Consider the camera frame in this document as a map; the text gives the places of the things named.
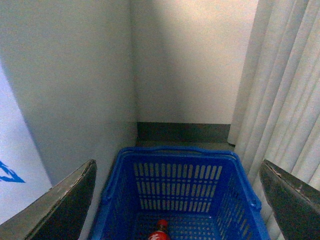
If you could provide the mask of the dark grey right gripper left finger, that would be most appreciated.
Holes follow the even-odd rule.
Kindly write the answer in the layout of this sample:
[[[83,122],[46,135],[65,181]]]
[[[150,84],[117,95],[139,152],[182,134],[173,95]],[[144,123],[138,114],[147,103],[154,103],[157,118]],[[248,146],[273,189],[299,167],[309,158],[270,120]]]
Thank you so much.
[[[90,208],[97,164],[88,160],[0,226],[2,240],[77,240]]]

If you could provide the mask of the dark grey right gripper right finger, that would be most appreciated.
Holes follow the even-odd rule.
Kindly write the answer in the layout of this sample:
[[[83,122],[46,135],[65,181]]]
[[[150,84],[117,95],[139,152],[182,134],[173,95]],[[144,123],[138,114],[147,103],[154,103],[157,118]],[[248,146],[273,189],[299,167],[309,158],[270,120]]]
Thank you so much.
[[[268,205],[286,240],[320,238],[320,192],[265,159],[259,177]]]

